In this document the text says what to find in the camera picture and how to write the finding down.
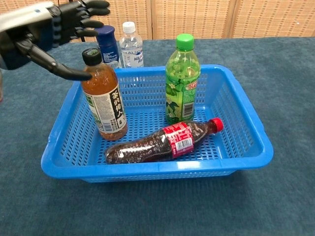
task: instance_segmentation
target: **green tea bottle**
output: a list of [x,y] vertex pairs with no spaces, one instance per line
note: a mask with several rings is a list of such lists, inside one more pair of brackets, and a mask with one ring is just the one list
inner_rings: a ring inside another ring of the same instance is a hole
[[166,120],[169,124],[192,120],[200,64],[193,52],[194,39],[183,33],[166,64]]

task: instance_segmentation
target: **wicker wall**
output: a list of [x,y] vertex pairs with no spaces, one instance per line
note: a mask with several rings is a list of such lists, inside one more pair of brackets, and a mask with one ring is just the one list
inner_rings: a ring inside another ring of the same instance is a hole
[[[1,0],[0,14],[43,0]],[[109,0],[111,14],[95,17],[116,28],[134,21],[143,39],[315,36],[315,0]]]

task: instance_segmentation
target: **bottle label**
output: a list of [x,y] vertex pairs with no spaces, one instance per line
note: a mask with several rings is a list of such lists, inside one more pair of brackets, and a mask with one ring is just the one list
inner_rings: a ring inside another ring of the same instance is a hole
[[112,47],[99,47],[102,52],[103,62],[108,64],[113,69],[121,68],[122,64],[119,58],[118,49],[115,46]]
[[116,133],[127,122],[119,86],[102,95],[85,93],[90,110],[98,129],[104,133]]
[[180,122],[163,128],[172,148],[173,158],[193,151],[193,137],[190,127]]
[[166,76],[166,117],[171,123],[193,118],[198,78],[175,82]]
[[143,66],[143,54],[141,50],[135,51],[122,51],[123,61],[126,68],[128,67],[142,67]]

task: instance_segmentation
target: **white bottle cap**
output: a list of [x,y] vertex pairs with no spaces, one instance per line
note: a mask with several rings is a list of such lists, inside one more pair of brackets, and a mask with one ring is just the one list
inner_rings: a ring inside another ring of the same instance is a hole
[[124,33],[133,33],[136,31],[136,26],[132,21],[126,21],[123,23],[123,32]]

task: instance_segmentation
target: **black bottle cap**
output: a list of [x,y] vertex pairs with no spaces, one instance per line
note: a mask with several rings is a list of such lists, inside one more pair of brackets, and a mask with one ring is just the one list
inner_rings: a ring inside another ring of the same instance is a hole
[[102,62],[102,55],[98,48],[89,48],[82,52],[82,58],[85,65],[93,66]]

